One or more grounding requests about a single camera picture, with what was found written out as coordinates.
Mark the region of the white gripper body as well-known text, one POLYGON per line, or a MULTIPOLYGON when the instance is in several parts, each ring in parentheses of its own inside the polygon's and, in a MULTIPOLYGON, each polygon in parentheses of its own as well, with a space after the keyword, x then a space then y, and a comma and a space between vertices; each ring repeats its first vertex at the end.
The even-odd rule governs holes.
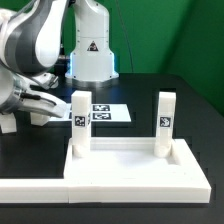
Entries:
POLYGON ((12 87, 6 91, 6 112, 17 110, 61 118, 65 114, 66 103, 46 92, 12 87))

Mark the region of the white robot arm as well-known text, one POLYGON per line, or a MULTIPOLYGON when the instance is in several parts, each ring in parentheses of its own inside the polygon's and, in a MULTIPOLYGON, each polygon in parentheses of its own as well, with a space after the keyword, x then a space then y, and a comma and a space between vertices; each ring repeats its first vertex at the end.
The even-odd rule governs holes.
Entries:
POLYGON ((95 0, 32 0, 20 11, 0 9, 0 113, 17 110, 62 117, 66 103, 33 91, 59 58, 61 31, 74 2, 76 46, 66 77, 80 85, 102 85, 118 77, 109 48, 109 12, 95 0))

